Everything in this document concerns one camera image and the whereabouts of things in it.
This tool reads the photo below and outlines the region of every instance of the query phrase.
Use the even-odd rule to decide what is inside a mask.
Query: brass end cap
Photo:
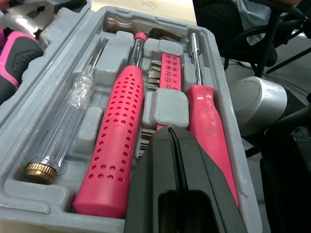
[[[25,176],[34,183],[51,184],[57,172],[51,166],[39,163],[29,163],[25,170]]]

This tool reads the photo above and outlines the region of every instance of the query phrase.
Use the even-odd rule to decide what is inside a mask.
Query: pink screwdriver
[[[195,33],[190,35],[190,50],[192,62],[195,65],[197,85],[192,85],[188,91],[189,130],[196,137],[203,150],[223,171],[232,196],[238,205],[223,125],[214,105],[214,88],[203,85],[199,62],[199,43]]]
[[[135,35],[129,65],[112,87],[94,155],[73,203],[77,213],[125,217],[144,95],[140,65],[146,40],[144,33]]]

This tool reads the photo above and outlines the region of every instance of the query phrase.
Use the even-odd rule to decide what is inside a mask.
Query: screwdriver
[[[196,33],[190,35],[190,52],[195,65],[197,85],[188,91],[190,105],[189,130],[203,150],[223,171],[232,196],[238,205],[237,193],[232,177],[225,134],[220,116],[214,105],[214,88],[203,85],[199,62],[199,43]]]
[[[140,65],[146,40],[144,33],[135,35],[129,65],[112,87],[93,157],[73,203],[79,214],[125,218],[144,95]]]
[[[39,140],[25,171],[32,182],[50,184],[54,180],[88,109],[95,86],[93,70],[105,45],[106,40],[91,63],[75,77],[71,90]]]

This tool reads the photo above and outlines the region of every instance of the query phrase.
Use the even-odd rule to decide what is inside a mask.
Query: hammer head
[[[133,19],[125,21],[115,15],[109,15],[106,20],[106,31],[109,33],[116,33],[117,31],[125,31],[132,34],[138,32],[145,33],[148,38],[166,39],[166,40],[181,40],[181,35],[168,30],[155,23],[151,23],[141,19]]]

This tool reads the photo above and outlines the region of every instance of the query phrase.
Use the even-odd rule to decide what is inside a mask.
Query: gray plastic case
[[[239,128],[212,33],[194,25],[121,8],[105,7],[95,13],[90,10],[90,3],[78,13],[67,9],[59,11],[55,21],[40,36],[39,43],[45,49],[44,55],[30,63],[18,91],[0,106],[0,218],[62,231],[123,232],[124,219],[79,215],[72,209],[72,202],[93,154],[96,140],[94,135],[97,133],[102,112],[105,111],[113,83],[111,81],[126,66],[126,59],[134,42],[129,33],[121,33],[123,35],[120,37],[120,34],[116,36],[103,31],[109,14],[116,14],[124,20],[145,19],[176,31],[182,35],[180,45],[187,52],[188,36],[193,32],[198,34],[202,51],[201,67],[210,69],[210,73],[204,77],[212,77],[212,82],[208,80],[207,83],[213,83],[216,89],[215,104],[223,121],[238,192],[239,210],[248,232],[262,232],[259,208]],[[81,122],[77,139],[68,150],[58,176],[52,185],[27,182],[23,174],[37,140],[71,88],[73,78],[90,61],[104,38],[117,40],[118,47],[124,47],[124,50],[114,53],[114,50],[109,49],[113,43],[107,43],[95,70],[97,83],[90,108]],[[141,66],[145,85],[151,60],[159,60],[162,52],[180,53],[178,46],[174,49],[167,46],[166,41],[156,42],[158,41],[148,39],[145,46],[146,52]],[[191,63],[188,53],[177,55],[181,55],[182,65]],[[107,57],[115,61],[109,67],[106,63]],[[192,69],[187,70],[182,79],[191,82],[194,73],[189,71]],[[138,153],[139,150],[136,149],[135,157],[138,157]]]

